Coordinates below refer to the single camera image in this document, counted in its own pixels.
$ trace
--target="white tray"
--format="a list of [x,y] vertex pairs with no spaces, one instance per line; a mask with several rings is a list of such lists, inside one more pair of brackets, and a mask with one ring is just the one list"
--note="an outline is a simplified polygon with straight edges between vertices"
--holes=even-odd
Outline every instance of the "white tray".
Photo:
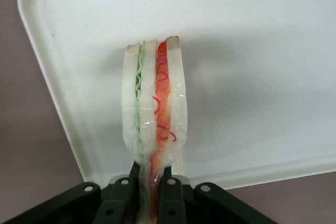
[[128,44],[179,35],[185,175],[224,188],[336,170],[335,0],[18,0],[85,180],[130,170]]

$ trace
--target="screw hole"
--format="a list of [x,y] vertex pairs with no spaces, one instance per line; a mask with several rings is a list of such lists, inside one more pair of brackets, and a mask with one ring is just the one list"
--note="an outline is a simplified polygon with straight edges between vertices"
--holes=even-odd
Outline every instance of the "screw hole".
[[123,179],[120,183],[122,185],[127,185],[129,183],[129,180],[128,179]]
[[84,191],[92,191],[93,190],[93,186],[87,186],[84,188]]
[[169,210],[168,214],[169,214],[170,216],[173,216],[173,215],[175,215],[175,214],[176,214],[176,212],[175,212],[175,210],[174,210],[174,209],[172,209],[172,210]]
[[111,215],[111,214],[113,214],[113,210],[112,209],[106,210],[105,214],[106,215]]

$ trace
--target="plastic wrap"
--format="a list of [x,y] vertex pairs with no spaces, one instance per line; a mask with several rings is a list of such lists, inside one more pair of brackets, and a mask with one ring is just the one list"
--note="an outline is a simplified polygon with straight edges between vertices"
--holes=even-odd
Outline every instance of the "plastic wrap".
[[182,170],[187,105],[180,41],[169,37],[128,46],[122,76],[123,138],[140,165],[138,223],[155,223],[164,168]]

